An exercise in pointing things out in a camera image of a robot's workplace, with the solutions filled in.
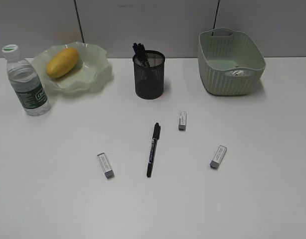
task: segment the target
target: green label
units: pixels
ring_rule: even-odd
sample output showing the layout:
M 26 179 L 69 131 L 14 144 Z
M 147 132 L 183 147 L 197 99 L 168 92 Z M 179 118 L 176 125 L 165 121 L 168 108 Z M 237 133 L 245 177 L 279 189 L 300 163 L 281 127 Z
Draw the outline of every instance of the green label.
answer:
M 44 92 L 44 89 L 40 85 L 27 92 L 16 92 L 22 106 L 26 109 L 35 109 L 42 106 L 47 101 L 47 95 Z

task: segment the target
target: eraser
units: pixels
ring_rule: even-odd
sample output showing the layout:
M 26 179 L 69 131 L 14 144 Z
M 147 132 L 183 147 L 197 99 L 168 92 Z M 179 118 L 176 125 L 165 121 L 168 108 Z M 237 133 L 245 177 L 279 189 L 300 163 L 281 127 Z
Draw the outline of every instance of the eraser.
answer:
M 216 154 L 213 158 L 213 160 L 211 161 L 211 163 L 209 164 L 212 168 L 218 168 L 219 164 L 221 163 L 225 153 L 227 151 L 227 148 L 224 146 L 219 146 Z
M 111 165 L 110 165 L 110 163 L 108 161 L 108 158 L 107 158 L 106 154 L 105 153 L 98 154 L 98 159 L 99 159 L 99 162 L 100 162 L 101 167 L 103 169 L 104 175 L 107 178 L 114 177 L 114 173 L 113 173 L 112 167 L 111 167 Z
M 187 114 L 185 111 L 179 112 L 178 130 L 186 130 L 186 117 L 187 117 Z

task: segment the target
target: green plastic basket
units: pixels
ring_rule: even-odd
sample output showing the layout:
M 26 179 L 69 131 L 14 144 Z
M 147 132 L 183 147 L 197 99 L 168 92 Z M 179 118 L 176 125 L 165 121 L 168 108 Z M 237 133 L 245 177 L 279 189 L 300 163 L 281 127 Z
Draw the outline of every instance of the green plastic basket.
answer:
M 214 35 L 214 32 L 225 35 Z M 243 32 L 217 28 L 199 35 L 199 73 L 205 89 L 213 95 L 249 93 L 265 66 L 256 44 Z

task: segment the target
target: plastic water bottle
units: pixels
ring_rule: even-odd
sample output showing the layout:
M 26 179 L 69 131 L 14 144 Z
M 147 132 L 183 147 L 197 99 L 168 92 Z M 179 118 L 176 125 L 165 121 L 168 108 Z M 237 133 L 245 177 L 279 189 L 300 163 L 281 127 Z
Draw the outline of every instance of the plastic water bottle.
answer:
M 5 46 L 2 53 L 7 60 L 9 81 L 23 109 L 31 116 L 46 113 L 51 105 L 33 66 L 21 56 L 17 45 Z

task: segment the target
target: white bottle cap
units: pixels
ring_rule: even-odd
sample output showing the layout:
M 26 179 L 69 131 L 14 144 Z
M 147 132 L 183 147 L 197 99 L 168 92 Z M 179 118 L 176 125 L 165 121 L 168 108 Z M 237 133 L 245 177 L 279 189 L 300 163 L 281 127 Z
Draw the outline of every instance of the white bottle cap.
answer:
M 11 44 L 3 47 L 1 50 L 3 53 L 3 56 L 5 59 L 13 59 L 13 58 L 19 58 L 21 56 L 21 52 L 19 50 L 19 47 L 17 45 Z

